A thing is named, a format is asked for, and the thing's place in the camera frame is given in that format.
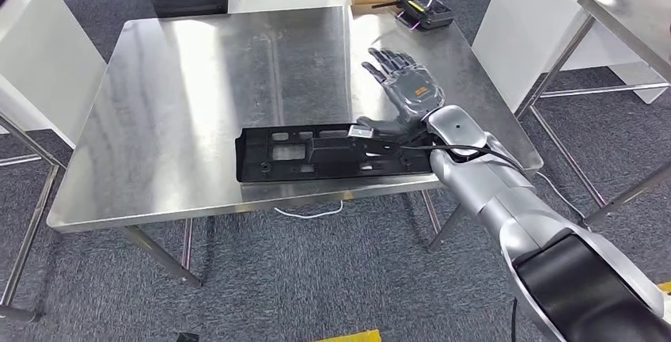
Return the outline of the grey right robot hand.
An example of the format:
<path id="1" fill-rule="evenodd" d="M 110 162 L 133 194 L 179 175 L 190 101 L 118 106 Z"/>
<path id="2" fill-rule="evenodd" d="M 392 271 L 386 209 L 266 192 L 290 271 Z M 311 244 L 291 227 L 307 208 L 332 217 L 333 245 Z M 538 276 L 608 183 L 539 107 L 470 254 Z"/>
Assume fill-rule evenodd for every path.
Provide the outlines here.
<path id="1" fill-rule="evenodd" d="M 408 53 L 370 47 L 368 52 L 379 67 L 363 62 L 362 67 L 380 84 L 398 115 L 394 120 L 372 120 L 360 116 L 356 123 L 381 135 L 409 137 L 423 129 L 423 120 L 445 103 L 442 87 L 424 65 Z"/>

